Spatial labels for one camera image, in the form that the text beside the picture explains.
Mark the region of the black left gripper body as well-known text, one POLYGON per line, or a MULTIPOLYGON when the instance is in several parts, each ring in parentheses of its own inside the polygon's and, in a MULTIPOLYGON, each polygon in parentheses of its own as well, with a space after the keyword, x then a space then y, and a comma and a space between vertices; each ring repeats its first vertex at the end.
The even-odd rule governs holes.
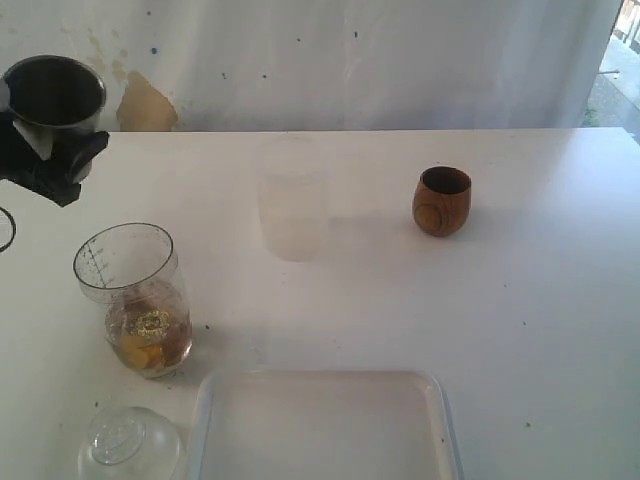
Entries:
POLYGON ((75 202, 81 186, 74 167, 83 118, 63 109, 45 122, 28 121, 1 109, 1 178, 59 206, 75 202))

